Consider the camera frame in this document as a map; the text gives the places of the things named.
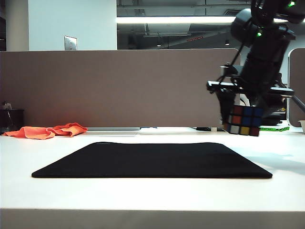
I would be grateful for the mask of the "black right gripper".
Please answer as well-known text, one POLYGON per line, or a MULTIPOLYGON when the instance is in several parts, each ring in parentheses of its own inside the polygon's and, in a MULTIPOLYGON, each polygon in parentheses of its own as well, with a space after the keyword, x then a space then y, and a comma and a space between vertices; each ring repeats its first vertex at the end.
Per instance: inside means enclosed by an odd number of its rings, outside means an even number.
POLYGON ((255 105, 262 108, 262 118, 267 118, 283 107, 282 96, 294 95, 292 89, 275 86, 289 42, 286 38, 267 42, 256 40, 243 66, 225 65, 224 73, 219 80, 207 82, 207 90, 211 93, 215 92, 219 100, 225 131, 231 130, 228 118, 236 94, 261 95, 255 100, 255 105))

